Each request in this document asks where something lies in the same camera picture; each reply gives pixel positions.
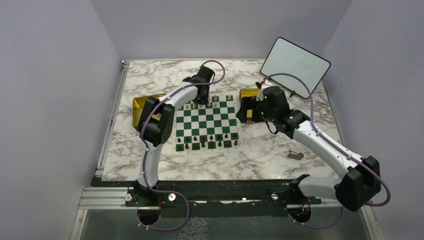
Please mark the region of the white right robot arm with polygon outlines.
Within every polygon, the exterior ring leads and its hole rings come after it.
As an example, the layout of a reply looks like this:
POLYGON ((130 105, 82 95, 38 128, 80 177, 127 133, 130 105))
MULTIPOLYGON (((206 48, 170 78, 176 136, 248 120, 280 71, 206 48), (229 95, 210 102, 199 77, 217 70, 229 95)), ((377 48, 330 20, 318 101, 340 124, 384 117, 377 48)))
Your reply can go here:
POLYGON ((313 177, 304 174, 289 184, 289 199, 300 204, 308 197, 337 200, 356 212, 382 189, 380 164, 372 156, 362 157, 313 126, 311 118, 291 109, 285 92, 278 86, 242 89, 236 117, 241 123, 273 124, 275 134, 295 140, 327 163, 336 177, 313 177))

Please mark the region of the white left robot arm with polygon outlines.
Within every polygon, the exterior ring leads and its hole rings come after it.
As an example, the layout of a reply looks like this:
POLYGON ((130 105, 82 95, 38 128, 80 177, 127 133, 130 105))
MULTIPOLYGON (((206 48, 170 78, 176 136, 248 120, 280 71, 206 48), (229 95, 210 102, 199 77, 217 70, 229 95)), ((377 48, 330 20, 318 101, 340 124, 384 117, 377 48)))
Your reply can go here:
POLYGON ((201 66, 197 74, 185 78, 173 91, 159 98, 149 97, 146 100, 137 126, 144 144, 137 178, 143 187, 138 192, 138 199, 144 205, 152 205, 157 200, 157 191, 152 187, 159 181, 161 151, 172 135, 175 111, 189 102, 206 105, 214 77, 215 72, 212 69, 201 66))

